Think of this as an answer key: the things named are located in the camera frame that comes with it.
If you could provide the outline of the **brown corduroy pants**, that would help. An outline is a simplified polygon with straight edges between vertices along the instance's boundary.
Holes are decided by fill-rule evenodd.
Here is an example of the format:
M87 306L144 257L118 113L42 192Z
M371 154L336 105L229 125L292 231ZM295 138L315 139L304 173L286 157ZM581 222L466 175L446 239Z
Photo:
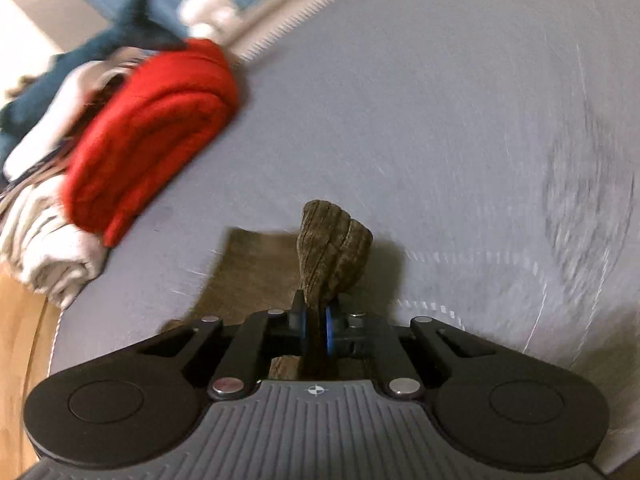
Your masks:
M193 307L191 322L217 315L227 325L241 324L254 312L287 309L301 290L314 326L323 308L381 312L397 284L398 253L375 243L362 223L340 206L311 200L303 208L299 231L224 232L220 255Z

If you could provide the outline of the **teal shark plush toy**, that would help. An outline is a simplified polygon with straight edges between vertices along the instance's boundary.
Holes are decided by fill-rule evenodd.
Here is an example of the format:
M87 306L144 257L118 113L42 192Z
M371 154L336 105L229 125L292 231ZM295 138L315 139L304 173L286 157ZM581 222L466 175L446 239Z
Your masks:
M43 74L29 79L10 94L1 110L1 158L7 159L17 144L47 111L64 79L85 64L108 60L122 48L145 51L179 51L186 43L150 17L151 0L127 0L111 26L80 47L57 55Z

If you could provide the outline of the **white folded garment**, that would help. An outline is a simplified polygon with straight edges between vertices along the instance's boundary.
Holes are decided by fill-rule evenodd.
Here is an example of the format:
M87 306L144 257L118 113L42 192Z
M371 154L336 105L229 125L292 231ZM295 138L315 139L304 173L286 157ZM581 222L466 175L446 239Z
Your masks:
M17 180L49 155L89 103L93 93L103 88L108 78L126 74L147 57L148 54L143 50L123 48L105 61L90 61L74 68L65 77L40 121L4 162L3 175L6 180Z

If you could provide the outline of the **grey quilted bed cover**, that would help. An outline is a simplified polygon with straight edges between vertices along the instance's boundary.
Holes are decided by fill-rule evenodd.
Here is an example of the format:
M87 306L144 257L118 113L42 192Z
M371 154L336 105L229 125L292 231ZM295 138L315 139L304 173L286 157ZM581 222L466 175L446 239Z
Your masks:
M186 312L232 226L329 200L373 233L357 304L434 312L608 398L639 451L639 0L332 0L261 47L233 124L63 314L54 370Z

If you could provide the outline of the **beige folded garment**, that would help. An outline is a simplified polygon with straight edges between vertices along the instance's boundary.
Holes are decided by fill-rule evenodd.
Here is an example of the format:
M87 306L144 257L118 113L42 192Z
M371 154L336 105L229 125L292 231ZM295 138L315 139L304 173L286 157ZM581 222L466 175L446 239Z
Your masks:
M102 240L66 218L64 174L23 188L1 220L1 262L11 275L62 310L103 271Z

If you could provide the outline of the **white plush toy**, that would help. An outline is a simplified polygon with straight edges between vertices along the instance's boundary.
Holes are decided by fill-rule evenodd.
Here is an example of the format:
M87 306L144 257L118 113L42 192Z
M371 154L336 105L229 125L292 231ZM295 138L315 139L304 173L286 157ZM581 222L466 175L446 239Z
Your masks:
M190 38L217 44L242 22L235 0L181 0L177 13Z

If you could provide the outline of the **red folded garment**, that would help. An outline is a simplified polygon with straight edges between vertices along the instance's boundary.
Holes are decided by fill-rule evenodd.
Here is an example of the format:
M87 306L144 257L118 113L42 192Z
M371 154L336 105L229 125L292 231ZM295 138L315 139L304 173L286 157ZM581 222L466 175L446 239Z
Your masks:
M79 229L118 245L152 199L241 106L224 51L190 39L145 61L88 125L60 197Z

